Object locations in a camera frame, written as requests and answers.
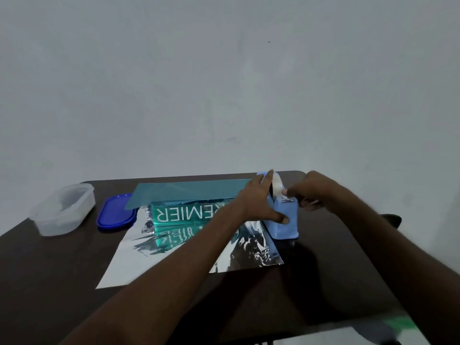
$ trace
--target blue container lid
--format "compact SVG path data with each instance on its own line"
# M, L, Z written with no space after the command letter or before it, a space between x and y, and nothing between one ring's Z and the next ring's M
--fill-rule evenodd
M98 216L97 224L101 229L116 229L135 219L137 209L125 210L131 195L123 194L107 199Z

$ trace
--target dark table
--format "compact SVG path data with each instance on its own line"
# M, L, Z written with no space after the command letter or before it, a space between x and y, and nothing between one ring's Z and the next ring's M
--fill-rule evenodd
M279 174L285 186L305 176ZM56 344L120 290L95 289L125 234L96 227L108 197L132 192L138 183L253 176L89 181L96 208L76 230L41 237L32 221L23 221L0 237L1 342ZM326 210L299 211L299 238L275 244L284 265L208 275L169 343L268 341L401 312L348 229Z

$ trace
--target white wall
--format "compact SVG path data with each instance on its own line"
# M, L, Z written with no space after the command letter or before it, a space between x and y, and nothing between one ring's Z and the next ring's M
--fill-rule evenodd
M273 167L429 248L460 189L459 6L0 0L0 232L71 183Z

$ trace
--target blue tape dispenser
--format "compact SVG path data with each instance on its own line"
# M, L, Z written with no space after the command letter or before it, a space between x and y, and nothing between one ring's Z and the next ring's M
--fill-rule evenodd
M270 236L275 240L289 240L299 236L297 232L297 204L296 198L288 198L281 193L284 189L283 183L278 173L273 173L270 193L267 196L268 204L275 211L285 214L289 218L289 224L278 224L271 220L264 220Z

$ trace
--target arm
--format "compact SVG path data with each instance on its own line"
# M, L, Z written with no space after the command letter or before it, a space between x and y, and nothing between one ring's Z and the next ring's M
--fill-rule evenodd
M62 345L164 344L235 231L248 220L287 218L267 203L273 171L257 176L181 248L107 301Z
M457 273L418 248L348 189L322 174L308 173L285 195L296 196L299 205L308 211L326 207L336 214L429 342L460 344Z

